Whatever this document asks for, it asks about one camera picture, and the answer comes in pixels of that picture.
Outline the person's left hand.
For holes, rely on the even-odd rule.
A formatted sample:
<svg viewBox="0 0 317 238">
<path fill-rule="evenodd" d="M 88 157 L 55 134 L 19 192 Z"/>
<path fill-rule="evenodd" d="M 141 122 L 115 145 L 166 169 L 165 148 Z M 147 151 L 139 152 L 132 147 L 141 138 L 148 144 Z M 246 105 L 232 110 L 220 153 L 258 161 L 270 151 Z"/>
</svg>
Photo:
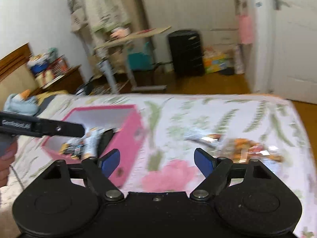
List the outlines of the person's left hand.
<svg viewBox="0 0 317 238">
<path fill-rule="evenodd" d="M 10 165 L 14 162 L 17 153 L 18 145 L 17 141 L 13 142 L 5 151 L 5 154 L 1 156 L 0 160 L 0 187 L 4 187 L 8 183 L 8 177 L 10 174 Z"/>
</svg>

